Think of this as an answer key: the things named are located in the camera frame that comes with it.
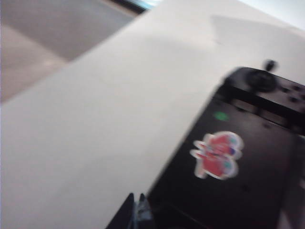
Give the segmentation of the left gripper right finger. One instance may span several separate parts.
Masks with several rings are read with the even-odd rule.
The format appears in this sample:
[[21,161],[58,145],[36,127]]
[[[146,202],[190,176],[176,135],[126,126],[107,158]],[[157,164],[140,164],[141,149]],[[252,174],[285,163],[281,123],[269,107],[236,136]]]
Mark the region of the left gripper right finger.
[[140,194],[137,205],[137,228],[138,229],[152,229],[153,215],[149,202],[143,193]]

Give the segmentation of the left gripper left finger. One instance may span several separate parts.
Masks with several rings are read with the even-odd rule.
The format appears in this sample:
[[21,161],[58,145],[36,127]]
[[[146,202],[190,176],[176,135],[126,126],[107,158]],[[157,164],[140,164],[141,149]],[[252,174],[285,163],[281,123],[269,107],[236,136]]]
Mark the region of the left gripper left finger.
[[106,229],[129,229],[133,220],[134,194],[130,193]]

